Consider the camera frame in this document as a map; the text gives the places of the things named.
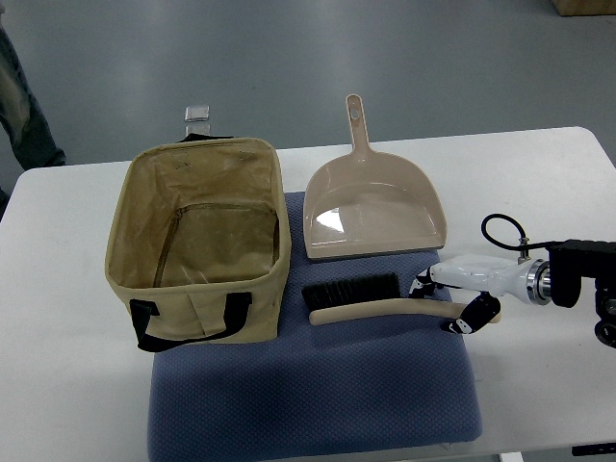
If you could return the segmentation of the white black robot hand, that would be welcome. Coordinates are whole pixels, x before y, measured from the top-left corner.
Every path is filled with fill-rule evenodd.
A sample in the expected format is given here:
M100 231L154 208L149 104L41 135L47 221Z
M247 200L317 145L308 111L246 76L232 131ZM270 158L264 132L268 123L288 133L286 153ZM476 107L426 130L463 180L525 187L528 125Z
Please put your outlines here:
M550 264L542 259L516 263L492 256L454 257L419 273L409 296L426 298L441 287L477 292L454 321L442 325L456 334L472 334L487 325L501 312L500 298L506 294L527 304L552 301Z

